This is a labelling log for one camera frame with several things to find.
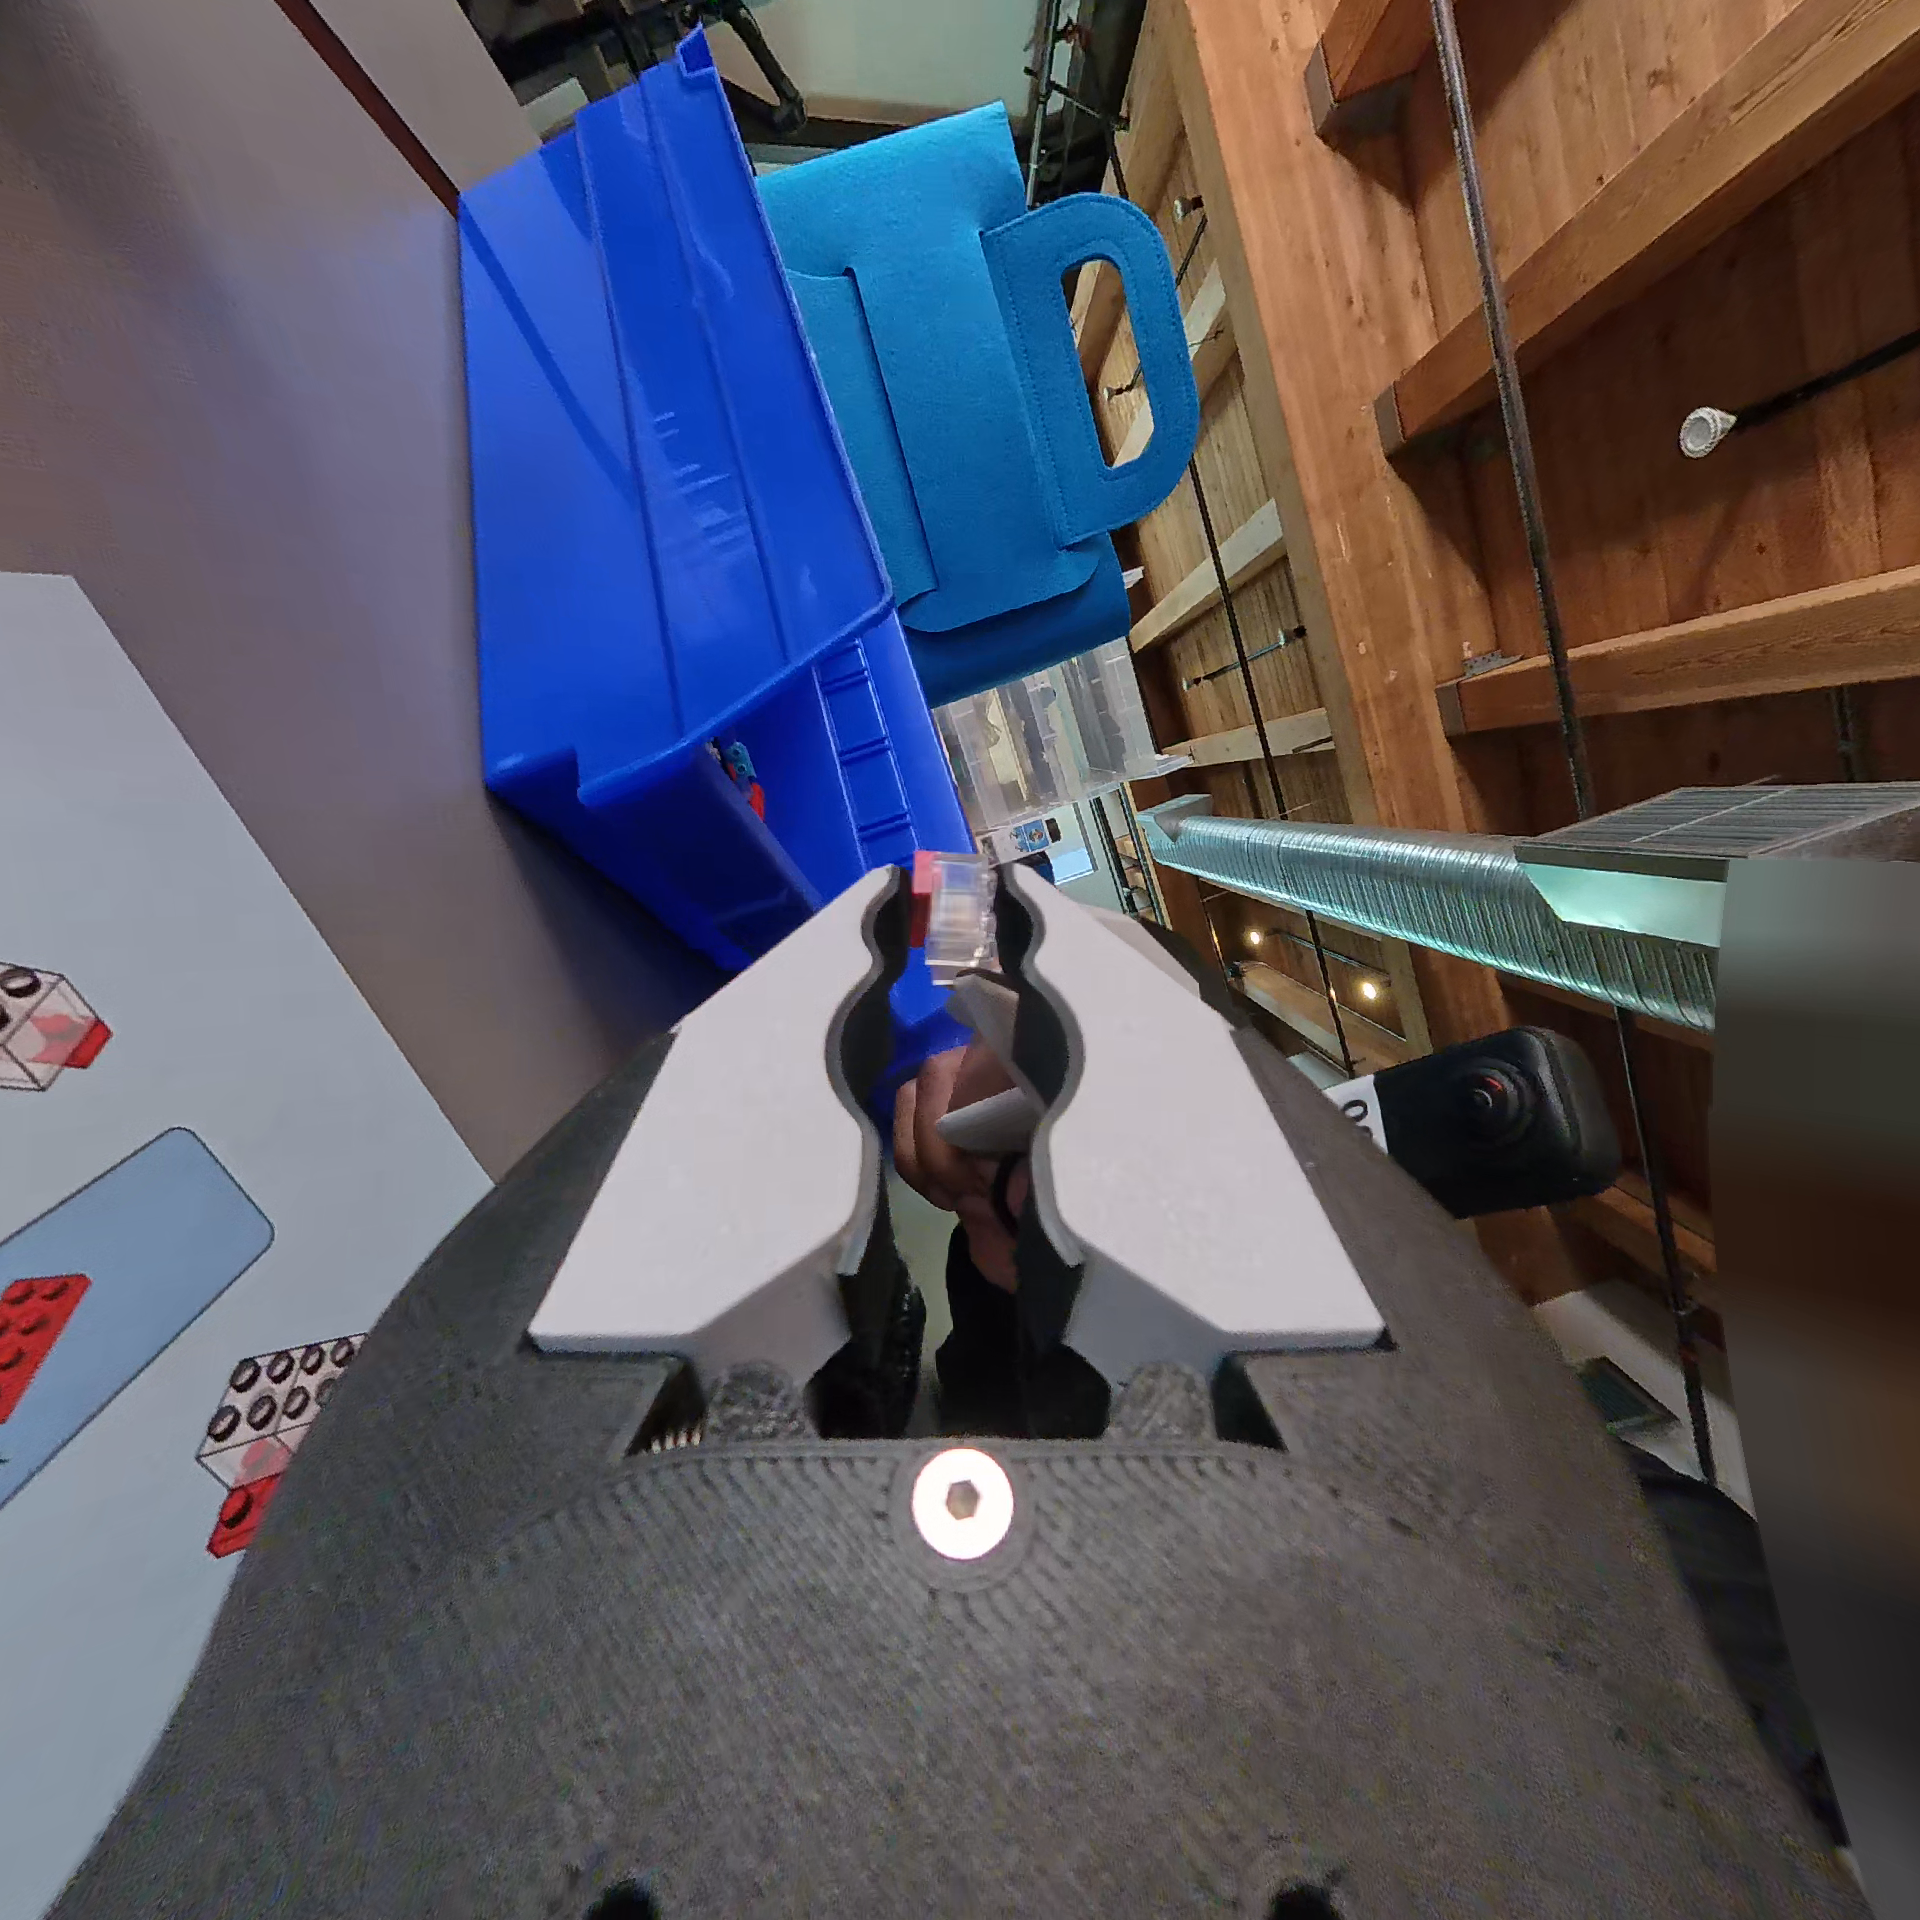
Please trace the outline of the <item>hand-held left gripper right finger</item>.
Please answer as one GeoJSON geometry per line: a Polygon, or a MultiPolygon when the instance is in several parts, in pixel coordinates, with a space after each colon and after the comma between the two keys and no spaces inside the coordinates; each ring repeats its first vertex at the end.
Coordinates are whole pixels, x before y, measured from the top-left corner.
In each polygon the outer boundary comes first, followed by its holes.
{"type": "Polygon", "coordinates": [[[1151,929],[1008,867],[995,938],[1008,1069],[1035,1100],[1019,1339],[1119,1389],[1148,1362],[1358,1352],[1380,1309],[1308,1182],[1237,1023],[1151,929]]]}

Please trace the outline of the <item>silver ventilation duct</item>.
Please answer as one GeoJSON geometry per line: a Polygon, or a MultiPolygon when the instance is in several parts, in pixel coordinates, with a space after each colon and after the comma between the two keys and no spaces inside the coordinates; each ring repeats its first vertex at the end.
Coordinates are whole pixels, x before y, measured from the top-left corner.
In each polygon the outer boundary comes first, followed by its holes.
{"type": "Polygon", "coordinates": [[[1230,892],[1710,1035],[1729,875],[1752,857],[1915,862],[1918,785],[1682,785],[1538,834],[1142,813],[1153,860],[1230,892]]]}

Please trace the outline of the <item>toy brick instruction booklet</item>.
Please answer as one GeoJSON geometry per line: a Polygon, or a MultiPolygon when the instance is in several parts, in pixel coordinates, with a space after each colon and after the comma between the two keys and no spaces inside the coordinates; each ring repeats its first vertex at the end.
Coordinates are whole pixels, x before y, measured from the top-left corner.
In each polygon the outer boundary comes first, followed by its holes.
{"type": "Polygon", "coordinates": [[[1,588],[1,1912],[130,1788],[487,1181],[77,581],[1,588]]]}

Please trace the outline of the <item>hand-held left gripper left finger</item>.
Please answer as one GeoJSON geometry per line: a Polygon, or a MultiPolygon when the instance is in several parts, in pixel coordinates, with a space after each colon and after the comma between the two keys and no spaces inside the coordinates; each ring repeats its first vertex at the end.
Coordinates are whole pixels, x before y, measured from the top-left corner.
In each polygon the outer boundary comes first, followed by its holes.
{"type": "Polygon", "coordinates": [[[813,1377],[892,1320],[882,1136],[907,958],[903,871],[877,867],[756,958],[665,1045],[528,1338],[813,1377]]]}

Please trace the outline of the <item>clear plastic storage drawers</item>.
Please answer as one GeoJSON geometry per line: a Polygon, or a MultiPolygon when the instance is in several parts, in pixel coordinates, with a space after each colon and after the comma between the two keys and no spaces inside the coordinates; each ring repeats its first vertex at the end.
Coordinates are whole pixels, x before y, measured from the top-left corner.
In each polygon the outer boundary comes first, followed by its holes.
{"type": "Polygon", "coordinates": [[[931,708],[973,840],[1185,764],[1146,725],[1125,640],[931,708]]]}

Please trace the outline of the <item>person's right hand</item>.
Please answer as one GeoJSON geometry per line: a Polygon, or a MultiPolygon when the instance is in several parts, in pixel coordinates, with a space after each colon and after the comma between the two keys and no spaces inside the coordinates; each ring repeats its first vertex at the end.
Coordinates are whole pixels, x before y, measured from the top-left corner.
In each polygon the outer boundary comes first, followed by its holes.
{"type": "Polygon", "coordinates": [[[938,1131],[938,1123],[949,1111],[1013,1087],[1008,1069],[973,1037],[966,1047],[929,1054],[895,1093],[892,1116],[900,1181],[956,1217],[973,1268],[1005,1291],[1019,1287],[1019,1222],[1034,1187],[1025,1157],[962,1152],[938,1131]]]}

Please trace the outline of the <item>blue plastic bin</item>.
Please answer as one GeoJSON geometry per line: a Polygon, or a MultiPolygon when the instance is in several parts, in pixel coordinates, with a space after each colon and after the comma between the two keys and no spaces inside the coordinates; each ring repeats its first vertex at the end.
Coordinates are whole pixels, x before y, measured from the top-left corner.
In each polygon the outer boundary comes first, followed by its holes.
{"type": "Polygon", "coordinates": [[[483,780],[738,971],[811,913],[708,740],[895,611],[704,33],[459,238],[483,780]]]}
{"type": "Polygon", "coordinates": [[[756,760],[764,821],[745,809],[795,891],[780,929],[871,867],[909,867],[918,850],[973,851],[892,613],[820,651],[714,735],[745,740],[756,760]]]}

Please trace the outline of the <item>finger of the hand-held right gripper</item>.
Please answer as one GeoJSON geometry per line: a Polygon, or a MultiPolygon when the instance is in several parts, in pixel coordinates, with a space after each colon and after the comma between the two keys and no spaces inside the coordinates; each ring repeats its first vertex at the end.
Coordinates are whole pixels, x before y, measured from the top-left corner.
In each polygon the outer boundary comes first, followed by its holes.
{"type": "Polygon", "coordinates": [[[985,1098],[949,1104],[936,1134],[961,1153],[1022,1157],[1030,1150],[1043,1106],[1024,1089],[1006,1087],[985,1098]]]}
{"type": "Polygon", "coordinates": [[[949,1014],[1006,1069],[1013,1087],[1035,1083],[1016,1059],[1019,993],[993,971],[966,971],[949,984],[949,1014]]]}

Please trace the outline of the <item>blue felt bag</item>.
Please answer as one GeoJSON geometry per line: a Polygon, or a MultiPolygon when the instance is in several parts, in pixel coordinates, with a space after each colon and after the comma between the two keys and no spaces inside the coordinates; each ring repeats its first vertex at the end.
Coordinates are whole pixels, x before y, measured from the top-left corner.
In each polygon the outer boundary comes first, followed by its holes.
{"type": "Polygon", "coordinates": [[[1157,225],[1105,193],[1041,208],[1001,101],[757,178],[929,708],[1123,640],[1112,531],[1179,487],[1198,399],[1157,225]],[[1065,278],[1115,267],[1146,443],[1112,465],[1065,278]]]}

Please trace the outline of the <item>clear toy brick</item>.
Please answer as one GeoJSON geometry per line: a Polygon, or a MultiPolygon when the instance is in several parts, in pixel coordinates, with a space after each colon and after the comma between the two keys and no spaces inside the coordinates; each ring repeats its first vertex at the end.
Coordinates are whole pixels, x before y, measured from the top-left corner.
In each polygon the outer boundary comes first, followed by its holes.
{"type": "Polygon", "coordinates": [[[996,869],[990,855],[946,851],[946,888],[925,953],[929,982],[946,990],[966,971],[996,971],[996,869]]]}

